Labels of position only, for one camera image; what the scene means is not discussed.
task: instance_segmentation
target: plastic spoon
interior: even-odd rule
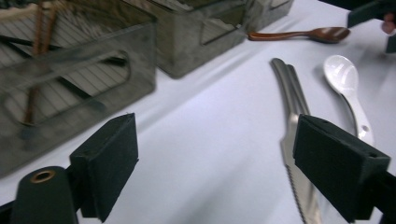
[[[359,74],[355,65],[346,57],[333,55],[326,59],[324,73],[330,86],[349,104],[359,139],[373,146],[373,130],[358,100]]]
[[[350,31],[345,27],[326,27],[318,28],[311,31],[301,32],[287,32],[278,34],[261,34],[261,33],[248,33],[248,39],[254,41],[267,41],[267,40],[283,40],[294,36],[308,36],[309,38],[326,43],[336,44],[341,40],[345,39],[349,35]]]

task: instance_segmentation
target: cutlery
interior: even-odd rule
[[[323,67],[328,83],[343,96],[352,111],[357,136],[373,146],[373,131],[358,99],[359,74],[355,65],[344,56],[333,55],[326,59]]]
[[[304,114],[309,114],[308,106],[294,67],[292,65],[286,65],[282,60],[277,58],[271,61],[271,65],[285,93],[286,104],[289,108],[288,130],[281,141],[281,147],[294,198],[303,222],[306,224],[320,224],[321,217],[315,187],[294,164],[293,158],[294,139],[300,114],[299,108]]]
[[[262,34],[262,33],[248,33],[248,39],[253,41],[270,41],[270,40],[283,40],[295,36],[307,36],[308,38],[326,43],[336,44],[341,40],[345,39],[349,35],[350,31],[345,27],[324,27],[318,28],[311,31],[300,31],[300,32],[287,32],[277,34]]]

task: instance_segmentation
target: wooden spoon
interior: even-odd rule
[[[248,39],[253,41],[283,40],[294,36],[307,36],[315,41],[336,44],[345,39],[350,31],[345,27],[325,27],[311,31],[287,32],[278,34],[248,33]]]

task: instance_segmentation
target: serrated knife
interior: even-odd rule
[[[277,58],[271,61],[271,65],[278,77],[289,108],[288,130],[281,141],[281,147],[294,198],[303,223],[320,224],[321,217],[315,187],[294,164],[293,158],[294,138],[297,130],[298,117],[301,113],[309,115],[309,109],[294,67],[285,64],[282,60]]]

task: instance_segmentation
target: white table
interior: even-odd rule
[[[315,0],[295,0],[290,14],[267,33],[345,26],[347,11]],[[286,131],[272,58],[295,66],[311,114],[354,133],[347,104],[326,83],[322,63],[348,57],[360,73],[359,98],[371,121],[375,147],[396,159],[396,55],[385,54],[380,21],[351,29],[338,45],[295,39],[250,42],[173,80],[158,71],[157,90],[120,113],[135,113],[140,162],[106,223],[302,223],[280,153]],[[12,201],[18,181],[68,155],[106,120],[13,175],[0,179],[0,204]],[[389,167],[396,174],[393,161]],[[346,223],[319,195],[323,223]],[[370,221],[378,223],[376,211]],[[100,223],[80,219],[80,223]]]

